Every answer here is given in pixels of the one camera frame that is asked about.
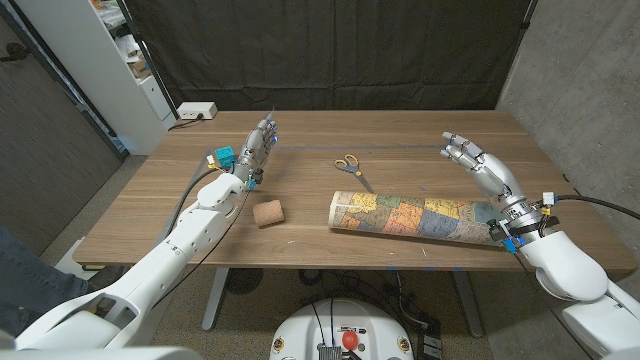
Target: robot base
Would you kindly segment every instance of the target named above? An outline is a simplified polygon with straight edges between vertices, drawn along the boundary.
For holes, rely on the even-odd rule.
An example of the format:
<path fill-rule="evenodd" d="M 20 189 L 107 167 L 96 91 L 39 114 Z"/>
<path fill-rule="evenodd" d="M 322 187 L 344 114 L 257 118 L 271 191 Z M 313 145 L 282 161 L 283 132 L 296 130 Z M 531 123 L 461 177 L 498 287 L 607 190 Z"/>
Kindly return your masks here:
<path fill-rule="evenodd" d="M 296 311 L 276 331 L 271 344 L 271 360 L 342 359 L 320 357 L 321 347 L 340 347 L 341 353 L 348 349 L 343 344 L 347 332 L 356 335 L 357 347 L 353 352 L 362 360 L 413 359 L 413 351 L 406 331 L 384 311 L 362 301 L 353 299 L 325 299 Z"/>

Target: electrical outlet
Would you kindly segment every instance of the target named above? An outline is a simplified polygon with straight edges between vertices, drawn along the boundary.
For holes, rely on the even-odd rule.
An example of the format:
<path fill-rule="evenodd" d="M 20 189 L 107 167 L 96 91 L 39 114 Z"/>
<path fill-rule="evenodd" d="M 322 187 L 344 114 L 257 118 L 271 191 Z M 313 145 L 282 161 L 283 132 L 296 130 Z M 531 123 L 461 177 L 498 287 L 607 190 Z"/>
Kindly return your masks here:
<path fill-rule="evenodd" d="M 202 119 L 213 119 L 218 112 L 214 102 L 183 102 L 178 107 L 178 115 L 182 120 L 197 119 L 202 114 Z"/>

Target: blue connector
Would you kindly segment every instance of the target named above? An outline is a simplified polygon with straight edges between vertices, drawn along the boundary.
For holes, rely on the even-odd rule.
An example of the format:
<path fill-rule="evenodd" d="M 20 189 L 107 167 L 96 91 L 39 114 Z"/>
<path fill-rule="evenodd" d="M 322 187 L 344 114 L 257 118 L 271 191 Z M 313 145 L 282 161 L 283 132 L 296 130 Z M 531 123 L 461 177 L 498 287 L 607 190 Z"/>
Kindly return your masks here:
<path fill-rule="evenodd" d="M 231 146 L 216 149 L 216 157 L 222 167 L 229 167 L 236 161 L 236 157 L 233 155 L 233 149 Z"/>
<path fill-rule="evenodd" d="M 507 251 L 512 253 L 513 255 L 515 255 L 516 252 L 518 252 L 518 250 L 516 249 L 516 246 L 513 244 L 513 238 L 511 236 L 509 236 L 506 240 L 502 241 L 502 245 L 504 245 L 504 248 L 507 249 Z"/>

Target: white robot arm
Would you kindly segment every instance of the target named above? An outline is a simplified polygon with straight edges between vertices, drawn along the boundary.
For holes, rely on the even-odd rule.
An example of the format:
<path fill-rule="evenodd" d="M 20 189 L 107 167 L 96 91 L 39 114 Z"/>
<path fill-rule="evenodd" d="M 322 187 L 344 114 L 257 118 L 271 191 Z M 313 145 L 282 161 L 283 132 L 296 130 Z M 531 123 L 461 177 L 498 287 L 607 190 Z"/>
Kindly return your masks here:
<path fill-rule="evenodd" d="M 526 202 L 502 161 L 461 136 L 442 135 L 449 143 L 442 155 L 464 167 L 504 214 L 505 220 L 493 225 L 501 228 L 507 250 L 524 255 L 549 294 L 580 301 L 562 312 L 573 332 L 602 356 L 634 348 L 634 358 L 640 356 L 640 303 L 609 280 L 604 269 L 563 231 L 540 226 L 543 209 Z"/>
<path fill-rule="evenodd" d="M 142 321 L 170 291 L 187 262 L 215 246 L 240 209 L 233 200 L 249 186 L 262 181 L 263 167 L 277 142 L 270 112 L 249 133 L 229 172 L 198 192 L 197 201 L 185 209 L 169 236 L 122 278 L 109 287 L 63 303 L 44 314 L 16 339 L 23 349 L 114 349 L 130 345 Z M 110 299 L 104 316 L 88 311 Z"/>

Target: black backdrop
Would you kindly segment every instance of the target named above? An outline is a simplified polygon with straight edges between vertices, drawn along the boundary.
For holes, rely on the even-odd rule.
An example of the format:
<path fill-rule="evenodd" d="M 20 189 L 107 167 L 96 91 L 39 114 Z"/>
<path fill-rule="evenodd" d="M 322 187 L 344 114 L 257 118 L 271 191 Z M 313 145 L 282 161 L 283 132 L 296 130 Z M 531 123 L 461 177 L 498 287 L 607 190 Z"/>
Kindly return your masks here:
<path fill-rule="evenodd" d="M 528 0 L 129 0 L 174 102 L 493 109 Z"/>

